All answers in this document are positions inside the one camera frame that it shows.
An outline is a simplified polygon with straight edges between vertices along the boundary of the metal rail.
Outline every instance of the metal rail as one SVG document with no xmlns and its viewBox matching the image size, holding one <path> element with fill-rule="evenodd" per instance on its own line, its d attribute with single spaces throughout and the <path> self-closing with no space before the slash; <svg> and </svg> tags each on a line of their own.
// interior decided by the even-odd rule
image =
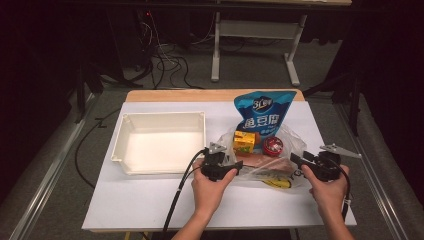
<svg viewBox="0 0 424 240">
<path fill-rule="evenodd" d="M 377 201 L 377 204 L 380 208 L 380 211 L 389 227 L 389 230 L 393 236 L 393 239 L 396 240 L 406 240 L 409 239 L 406 235 L 405 230 L 402 227 L 400 219 L 398 218 L 395 209 L 393 208 L 392 201 L 390 200 L 387 193 L 384 191 L 384 188 L 377 177 L 376 172 L 372 166 L 370 159 L 368 158 L 363 145 L 360 139 L 354 136 L 351 128 L 349 126 L 349 120 L 346 110 L 341 104 L 334 104 L 337 114 L 342 119 L 342 123 L 346 130 L 349 133 L 349 136 L 352 139 L 352 142 L 356 148 L 356 150 L 362 154 L 361 163 L 365 170 L 365 176 L 371 188 L 371 191 L 374 194 L 374 197 Z"/>
<path fill-rule="evenodd" d="M 88 111 L 87 114 L 92 110 L 97 98 L 94 94 L 90 94 L 87 100 Z M 82 119 L 78 124 L 74 126 L 74 130 L 68 138 L 68 141 L 63 146 L 61 152 L 53 160 L 50 168 L 47 170 L 46 175 L 41 181 L 40 186 L 38 187 L 34 197 L 29 203 L 27 209 L 25 210 L 21 220 L 19 220 L 18 225 L 15 227 L 12 235 L 9 240 L 22 240 L 28 239 L 32 229 L 34 228 L 38 217 L 43 211 L 44 206 L 46 205 L 53 189 L 59 180 L 59 177 L 62 173 L 62 170 L 66 166 L 66 157 L 68 156 L 69 150 L 71 149 L 74 141 L 77 139 L 79 133 L 81 132 L 85 124 L 85 119 Z"/>
</svg>

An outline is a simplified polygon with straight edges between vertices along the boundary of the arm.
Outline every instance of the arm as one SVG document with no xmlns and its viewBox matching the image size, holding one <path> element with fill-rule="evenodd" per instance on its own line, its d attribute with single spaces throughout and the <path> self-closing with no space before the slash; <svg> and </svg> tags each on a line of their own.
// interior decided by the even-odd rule
<svg viewBox="0 0 424 240">
<path fill-rule="evenodd" d="M 349 173 L 348 167 L 343 165 L 341 167 Z M 335 181 L 322 182 L 315 177 L 308 166 L 302 165 L 302 171 L 312 185 L 310 192 L 318 204 L 318 212 L 324 222 L 328 238 L 330 240 L 354 239 L 341 214 L 347 187 L 345 177 L 340 174 L 340 178 Z"/>
<path fill-rule="evenodd" d="M 200 164 L 201 162 L 196 161 L 193 164 L 193 169 L 200 167 Z M 221 203 L 225 188 L 236 174 L 237 170 L 232 169 L 221 181 L 212 182 L 201 173 L 200 169 L 194 171 L 194 179 L 191 182 L 195 202 L 194 213 L 184 227 L 172 238 L 173 240 L 200 239 L 203 230 Z"/>
</svg>

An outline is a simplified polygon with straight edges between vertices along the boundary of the finger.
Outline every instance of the finger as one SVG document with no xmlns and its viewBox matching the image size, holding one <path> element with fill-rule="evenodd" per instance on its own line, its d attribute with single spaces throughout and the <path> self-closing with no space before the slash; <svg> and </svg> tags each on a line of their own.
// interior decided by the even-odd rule
<svg viewBox="0 0 424 240">
<path fill-rule="evenodd" d="M 230 184 L 231 181 L 233 181 L 234 177 L 237 175 L 237 169 L 233 168 L 230 171 L 225 174 L 224 178 L 221 180 L 221 184 L 223 184 L 225 187 Z"/>
<path fill-rule="evenodd" d="M 200 162 L 196 161 L 192 165 L 192 167 L 193 167 L 193 173 L 194 173 L 194 179 L 206 178 L 206 176 L 203 175 L 202 171 L 200 170 L 201 163 L 202 163 L 202 161 L 200 161 Z"/>
<path fill-rule="evenodd" d="M 346 174 L 347 175 L 349 175 L 349 171 L 350 171 L 350 169 L 349 169 L 349 167 L 348 166 L 345 166 L 345 165 L 340 165 L 340 167 L 346 172 Z"/>
<path fill-rule="evenodd" d="M 317 182 L 319 182 L 318 178 L 315 177 L 314 172 L 309 168 L 307 165 L 301 166 L 303 174 L 305 174 L 305 177 L 309 180 L 312 187 L 316 187 Z"/>
<path fill-rule="evenodd" d="M 191 166 L 193 169 L 196 169 L 202 165 L 203 158 L 198 158 Z"/>
</svg>

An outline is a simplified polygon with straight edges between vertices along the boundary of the blue snack bag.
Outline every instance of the blue snack bag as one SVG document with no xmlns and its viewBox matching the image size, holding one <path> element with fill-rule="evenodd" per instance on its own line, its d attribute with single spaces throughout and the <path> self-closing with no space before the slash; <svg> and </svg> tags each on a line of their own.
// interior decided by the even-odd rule
<svg viewBox="0 0 424 240">
<path fill-rule="evenodd" d="M 261 148 L 265 138 L 277 133 L 295 95 L 295 91 L 257 91 L 236 97 L 234 105 L 243 117 L 237 131 L 255 133 L 254 148 Z"/>
</svg>

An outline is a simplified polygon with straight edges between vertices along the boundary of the white plastic tray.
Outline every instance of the white plastic tray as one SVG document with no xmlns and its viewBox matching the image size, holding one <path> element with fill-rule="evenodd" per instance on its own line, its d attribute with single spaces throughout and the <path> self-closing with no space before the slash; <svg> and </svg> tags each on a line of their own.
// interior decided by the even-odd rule
<svg viewBox="0 0 424 240">
<path fill-rule="evenodd" d="M 206 145 L 205 113 L 122 115 L 112 161 L 125 173 L 183 173 Z"/>
</svg>

